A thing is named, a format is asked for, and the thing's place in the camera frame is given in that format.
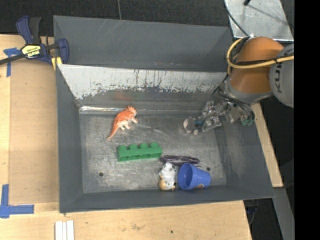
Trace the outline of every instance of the orange toy dinosaur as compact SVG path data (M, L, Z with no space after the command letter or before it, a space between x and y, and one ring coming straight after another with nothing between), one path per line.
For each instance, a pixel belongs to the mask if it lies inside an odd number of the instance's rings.
M124 130L125 128L130 129L129 122L132 121L135 124L138 123L138 120L136 119L137 111L132 106L127 106L124 108L123 111L118 113L114 119L113 127L110 133L110 136L106 138L107 140L110 140L113 135L115 135L116 131L121 128L121 130Z

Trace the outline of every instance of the blue plastic cup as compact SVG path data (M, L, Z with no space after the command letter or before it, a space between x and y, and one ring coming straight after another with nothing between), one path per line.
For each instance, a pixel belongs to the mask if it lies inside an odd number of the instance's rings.
M191 163L184 163L178 173L178 183L183 190L192 190L209 187L211 175Z

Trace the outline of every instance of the bin floor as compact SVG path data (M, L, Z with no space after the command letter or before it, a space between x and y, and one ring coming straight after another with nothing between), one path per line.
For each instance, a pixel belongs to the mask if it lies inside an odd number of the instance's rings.
M81 113L82 181L85 193L158 189L158 158L118 161L117 147L157 142L164 155L192 156L200 159L201 169L211 174L211 185L225 185L226 174L219 154L214 130L186 133L183 121L189 112L148 111L137 115L131 129L119 129L107 140L114 113Z

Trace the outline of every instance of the dark stain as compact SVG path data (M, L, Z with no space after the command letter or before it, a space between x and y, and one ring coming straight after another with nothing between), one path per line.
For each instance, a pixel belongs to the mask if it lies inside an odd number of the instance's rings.
M143 226L137 226L137 224L133 224L132 225L132 229L133 230L142 230L146 225L143 225Z

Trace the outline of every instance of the table surface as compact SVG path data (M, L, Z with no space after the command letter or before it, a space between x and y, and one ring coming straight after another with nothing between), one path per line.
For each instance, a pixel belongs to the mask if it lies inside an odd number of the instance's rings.
M18 35L0 35L0 59L23 45ZM11 66L11 77L0 66L0 185L9 184L10 204L35 206L34 214L0 219L0 239L51 240L55 222L68 220L76 240L252 239L243 201L59 213L54 69L25 59ZM252 108L272 185L283 187L261 107Z

